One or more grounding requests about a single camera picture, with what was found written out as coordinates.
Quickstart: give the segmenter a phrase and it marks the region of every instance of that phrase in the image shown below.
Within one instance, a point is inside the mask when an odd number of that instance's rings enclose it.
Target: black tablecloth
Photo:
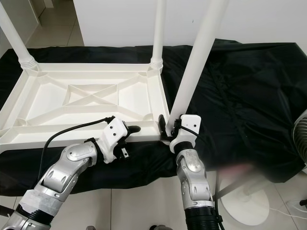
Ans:
[[[163,49],[162,81],[169,109],[175,99],[191,46]],[[38,62],[149,63],[152,46],[48,47],[29,49]],[[3,106],[21,69],[13,50],[0,59],[0,105]],[[240,44],[216,40],[190,103],[188,113],[202,117],[196,141],[207,170],[251,163],[272,182],[285,182],[304,163],[291,139],[291,129],[307,109],[307,57],[294,43]],[[49,148],[44,168],[63,148]],[[98,188],[132,188],[159,177],[176,175],[175,155],[161,142],[129,143],[130,161],[99,163],[79,178],[73,193]],[[0,194],[22,196],[36,181],[41,149],[0,154]]]

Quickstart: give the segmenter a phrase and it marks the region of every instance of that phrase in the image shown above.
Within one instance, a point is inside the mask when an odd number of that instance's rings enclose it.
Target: tiled floor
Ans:
[[[72,1],[65,1],[55,9],[45,9],[42,24],[27,44],[28,48],[48,46],[83,46],[83,40]],[[214,172],[208,173],[214,191]],[[284,184],[265,189],[270,207],[284,213],[307,218],[286,206],[286,202],[307,198],[307,175],[299,174]],[[20,197],[0,196],[0,204],[16,208]],[[220,205],[226,230],[305,230],[307,220],[285,216],[270,210],[261,225],[249,227],[232,219]],[[0,228],[8,218],[0,217]],[[97,230],[147,230],[153,224],[166,224],[174,230],[185,230],[180,184],[176,177],[160,178],[148,186],[127,190],[100,189],[70,195],[52,222],[52,230],[85,230],[94,225]]]

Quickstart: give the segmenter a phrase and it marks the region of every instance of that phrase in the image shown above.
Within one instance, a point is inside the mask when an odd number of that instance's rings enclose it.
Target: wrinkled black cloth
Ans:
[[[191,46],[163,49],[162,81],[169,110]],[[152,46],[48,47],[29,49],[42,63],[149,63]],[[0,106],[21,74],[9,50],[0,59]],[[304,163],[291,138],[294,121],[307,109],[307,57],[295,43],[240,44],[216,40],[188,113],[202,117],[196,150],[207,170],[251,163],[272,182],[285,182]],[[49,148],[44,169],[63,148]],[[98,188],[133,188],[176,175],[175,155],[161,142],[128,143],[129,161],[98,163],[79,177],[73,193]],[[42,149],[0,154],[0,194],[22,196],[36,181]]]

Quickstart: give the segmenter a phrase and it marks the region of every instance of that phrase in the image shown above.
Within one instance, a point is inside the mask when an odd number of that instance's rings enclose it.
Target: fan grille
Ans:
[[[293,140],[299,155],[304,162],[307,162],[307,116],[302,118],[294,128]]]

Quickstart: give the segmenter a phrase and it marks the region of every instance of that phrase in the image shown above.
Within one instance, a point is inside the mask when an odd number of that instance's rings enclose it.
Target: black cable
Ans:
[[[189,133],[192,133],[194,134],[195,136],[197,136],[200,140],[202,140],[205,144],[207,144],[206,140],[201,137],[198,133],[194,132],[193,130],[189,129],[189,128],[186,128],[186,127],[183,127],[183,126],[180,126],[179,128],[189,132]],[[212,146],[214,147],[214,150],[217,152],[216,148],[215,148],[215,144],[214,144],[214,141],[213,141],[213,138],[210,136],[210,141],[212,142]],[[214,198],[214,206],[215,206],[215,212],[216,212],[216,215],[219,216],[219,207],[218,207],[218,198],[217,198],[217,193],[219,192],[219,173],[218,171],[216,171],[216,179],[215,179],[215,198]],[[225,230],[224,229],[224,226],[222,224],[221,221],[219,221],[219,225],[220,225],[220,228],[221,230]]]
[[[44,145],[44,148],[43,148],[43,151],[42,151],[42,155],[41,155],[41,158],[40,158],[40,165],[39,165],[39,171],[38,171],[38,178],[37,178],[37,181],[39,181],[39,179],[42,177],[42,171],[43,171],[43,160],[44,160],[44,155],[46,153],[46,150],[48,148],[48,145],[50,144],[50,142],[56,138],[57,136],[63,134],[63,133],[67,133],[69,131],[72,131],[74,129],[78,129],[78,128],[82,128],[82,127],[86,127],[86,126],[91,126],[91,125],[95,125],[95,124],[98,124],[98,123],[101,123],[101,122],[104,122],[104,121],[111,121],[113,119],[113,117],[106,117],[106,118],[103,118],[103,119],[100,119],[100,120],[97,120],[97,121],[93,121],[93,122],[89,122],[89,123],[85,123],[85,124],[82,124],[82,125],[78,125],[78,126],[74,126],[74,127],[70,127],[70,128],[67,128],[65,130],[62,130],[56,134],[54,134],[53,136],[51,136],[45,143]]]

